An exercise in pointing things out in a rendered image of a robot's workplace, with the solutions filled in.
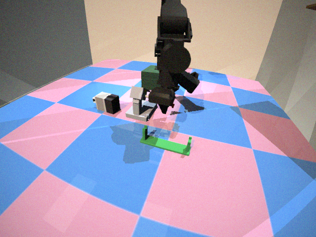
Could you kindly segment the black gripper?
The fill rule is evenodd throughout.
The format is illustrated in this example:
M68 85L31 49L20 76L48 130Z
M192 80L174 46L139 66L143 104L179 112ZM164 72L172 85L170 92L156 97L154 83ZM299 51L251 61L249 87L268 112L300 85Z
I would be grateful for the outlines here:
M166 114L169 106L172 106L176 98L176 91L179 89L179 85L172 85L173 80L176 74L169 72L164 64L160 62L158 66L159 70L159 79L157 84L160 84L160 87L155 87L148 94L148 101L150 103L156 103L159 105L163 114Z

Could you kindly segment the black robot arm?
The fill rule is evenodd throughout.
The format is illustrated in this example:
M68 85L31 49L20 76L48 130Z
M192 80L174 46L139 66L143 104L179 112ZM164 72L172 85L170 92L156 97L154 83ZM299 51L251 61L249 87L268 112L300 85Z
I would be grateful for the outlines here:
M190 74L185 71L190 66L191 55L184 47L184 42L191 42L192 37L190 19L181 0L161 0L158 37L155 43L155 70L162 62L169 72L176 74L172 85L179 84L190 94L200 84L197 72Z

